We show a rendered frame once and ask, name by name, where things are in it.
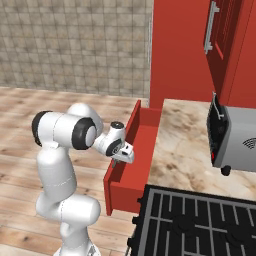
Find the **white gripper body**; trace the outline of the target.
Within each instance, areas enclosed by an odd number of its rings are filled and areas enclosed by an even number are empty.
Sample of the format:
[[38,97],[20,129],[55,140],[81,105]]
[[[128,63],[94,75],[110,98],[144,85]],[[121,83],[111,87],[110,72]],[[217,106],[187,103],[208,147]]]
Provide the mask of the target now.
[[132,163],[134,161],[133,146],[125,142],[124,146],[116,154],[113,155],[113,159],[125,163]]

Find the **red open drawer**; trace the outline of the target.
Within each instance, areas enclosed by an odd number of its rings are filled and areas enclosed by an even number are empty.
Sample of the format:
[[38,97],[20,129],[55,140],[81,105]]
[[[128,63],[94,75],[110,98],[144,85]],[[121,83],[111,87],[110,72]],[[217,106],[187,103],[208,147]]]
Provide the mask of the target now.
[[106,214],[113,210],[140,211],[144,186],[148,181],[162,110],[143,108],[138,100],[126,125],[126,141],[133,146],[134,162],[110,162],[104,177]]

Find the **black hob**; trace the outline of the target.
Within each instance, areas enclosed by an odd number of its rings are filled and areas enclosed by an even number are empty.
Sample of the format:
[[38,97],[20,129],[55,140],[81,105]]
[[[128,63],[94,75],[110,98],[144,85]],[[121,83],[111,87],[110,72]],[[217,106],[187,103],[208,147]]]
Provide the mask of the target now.
[[256,256],[256,202],[154,185],[142,197],[125,256]]

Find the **grey toaster oven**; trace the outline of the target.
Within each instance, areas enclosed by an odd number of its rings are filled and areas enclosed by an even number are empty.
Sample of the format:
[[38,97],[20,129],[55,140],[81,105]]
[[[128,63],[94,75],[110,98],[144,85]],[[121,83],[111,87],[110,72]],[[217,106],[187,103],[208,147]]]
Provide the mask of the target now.
[[220,105],[224,114],[218,119],[210,104],[207,116],[207,132],[211,163],[224,176],[232,170],[256,172],[256,109]]

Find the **tall red cabinet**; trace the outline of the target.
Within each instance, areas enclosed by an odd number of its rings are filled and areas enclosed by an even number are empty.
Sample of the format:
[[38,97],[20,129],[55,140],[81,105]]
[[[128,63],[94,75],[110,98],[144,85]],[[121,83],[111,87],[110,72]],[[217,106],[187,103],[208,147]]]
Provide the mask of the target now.
[[[165,99],[211,100],[215,88],[204,53],[210,1],[154,0],[150,80],[152,108],[162,107]],[[256,108],[256,0],[228,102],[221,104]]]

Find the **red cabinet door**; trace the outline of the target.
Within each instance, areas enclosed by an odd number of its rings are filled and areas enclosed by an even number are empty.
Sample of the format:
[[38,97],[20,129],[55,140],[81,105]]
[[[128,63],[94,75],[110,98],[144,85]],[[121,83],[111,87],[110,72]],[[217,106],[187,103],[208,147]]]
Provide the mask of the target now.
[[218,100],[227,103],[254,0],[211,0],[210,5],[212,1],[220,11],[214,16],[213,48],[205,55]]

